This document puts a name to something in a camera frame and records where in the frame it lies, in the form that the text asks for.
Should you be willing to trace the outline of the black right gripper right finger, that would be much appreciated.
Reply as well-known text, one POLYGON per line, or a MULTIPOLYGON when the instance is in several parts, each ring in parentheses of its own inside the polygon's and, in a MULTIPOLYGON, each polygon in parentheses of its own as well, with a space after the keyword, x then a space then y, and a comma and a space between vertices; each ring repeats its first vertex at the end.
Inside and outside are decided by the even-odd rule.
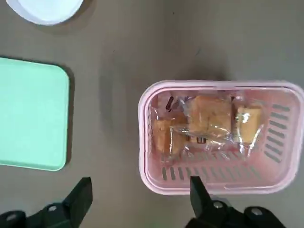
POLYGON ((285 228, 268 209, 258 206, 243 212, 212 199, 198 176, 190 177, 190 201, 195 214, 187 228, 285 228))

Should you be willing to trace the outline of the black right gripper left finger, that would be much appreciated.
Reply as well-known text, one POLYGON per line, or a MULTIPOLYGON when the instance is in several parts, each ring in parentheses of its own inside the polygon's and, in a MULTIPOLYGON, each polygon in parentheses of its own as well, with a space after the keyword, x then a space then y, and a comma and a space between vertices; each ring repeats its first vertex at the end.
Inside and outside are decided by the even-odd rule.
POLYGON ((0 215, 2 228, 78 228, 92 205, 92 181, 83 177, 62 201, 27 216, 22 210, 0 215))

